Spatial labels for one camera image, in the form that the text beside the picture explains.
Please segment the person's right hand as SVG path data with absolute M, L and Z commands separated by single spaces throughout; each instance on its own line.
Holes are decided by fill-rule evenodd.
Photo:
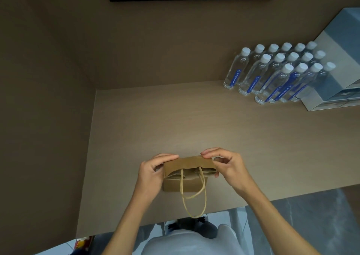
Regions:
M 212 159 L 212 161 L 215 157 L 227 159 L 227 164 L 215 165 L 217 170 L 216 177 L 219 174 L 223 175 L 227 183 L 242 198 L 246 199 L 251 194 L 251 191 L 256 189 L 256 183 L 248 172 L 239 153 L 215 147 L 204 150 L 201 152 L 201 156 L 205 159 Z

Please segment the person's left hand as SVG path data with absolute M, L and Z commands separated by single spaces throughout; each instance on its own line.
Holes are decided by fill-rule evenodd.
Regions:
M 177 154 L 160 153 L 142 162 L 133 192 L 134 196 L 146 203 L 151 203 L 159 193 L 164 180 L 163 172 L 161 174 L 154 174 L 153 165 L 157 163 L 164 164 L 165 162 L 176 160 L 178 157 L 179 155 Z

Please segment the brown paper bag with handles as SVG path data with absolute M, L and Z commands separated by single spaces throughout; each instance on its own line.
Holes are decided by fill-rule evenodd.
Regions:
M 164 192 L 180 193 L 187 214 L 191 218 L 197 219 L 202 217 L 206 210 L 208 178 L 216 173 L 217 169 L 213 160 L 202 156 L 177 158 L 164 162 L 162 190 Z M 187 209 L 186 201 L 202 193 L 205 198 L 203 210 L 199 215 L 192 215 Z

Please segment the person's right forearm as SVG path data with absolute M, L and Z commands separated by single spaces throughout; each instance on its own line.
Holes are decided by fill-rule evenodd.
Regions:
M 275 255 L 321 255 L 281 216 L 256 184 L 238 193 L 254 212 Z

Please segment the person's left forearm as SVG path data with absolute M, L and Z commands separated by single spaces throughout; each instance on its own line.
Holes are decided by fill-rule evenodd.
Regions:
M 142 217 L 154 196 L 134 192 L 118 226 L 101 255 L 132 255 Z

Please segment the white shirt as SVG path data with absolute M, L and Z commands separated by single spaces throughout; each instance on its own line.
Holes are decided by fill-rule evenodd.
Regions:
M 152 238 L 140 255 L 245 255 L 245 252 L 234 230 L 226 224 L 220 224 L 213 239 L 184 229 Z

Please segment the group of clear water bottles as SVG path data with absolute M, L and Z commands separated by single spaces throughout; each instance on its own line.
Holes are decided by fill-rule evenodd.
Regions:
M 264 71 L 264 74 L 261 75 L 261 78 L 251 91 L 257 94 L 266 81 L 285 64 L 298 65 L 301 62 L 309 64 L 310 59 L 301 60 L 300 56 L 304 56 L 305 53 L 312 54 L 316 46 L 316 42 L 310 41 L 307 44 L 298 43 L 294 47 L 288 42 L 283 43 L 281 47 L 273 43 L 267 50 L 265 50 L 265 46 L 262 44 L 256 45 L 253 51 L 250 48 L 244 47 L 241 52 L 235 56 L 223 82 L 223 86 L 231 90 L 236 85 L 241 85 L 250 74 L 252 67 L 261 60 L 264 54 L 267 54 L 270 56 L 270 60 L 264 65 L 266 71 Z

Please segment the red and yellow colourful object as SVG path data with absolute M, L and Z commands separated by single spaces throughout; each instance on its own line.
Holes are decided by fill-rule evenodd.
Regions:
M 95 236 L 87 236 L 83 238 L 77 238 L 74 244 L 74 251 L 86 251 L 88 252 Z

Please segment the flat white and blue box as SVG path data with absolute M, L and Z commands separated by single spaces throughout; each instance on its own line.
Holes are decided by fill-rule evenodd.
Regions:
M 326 109 L 353 107 L 360 105 L 360 87 L 345 89 L 327 100 L 313 90 L 309 95 L 301 99 L 308 111 L 321 111 Z

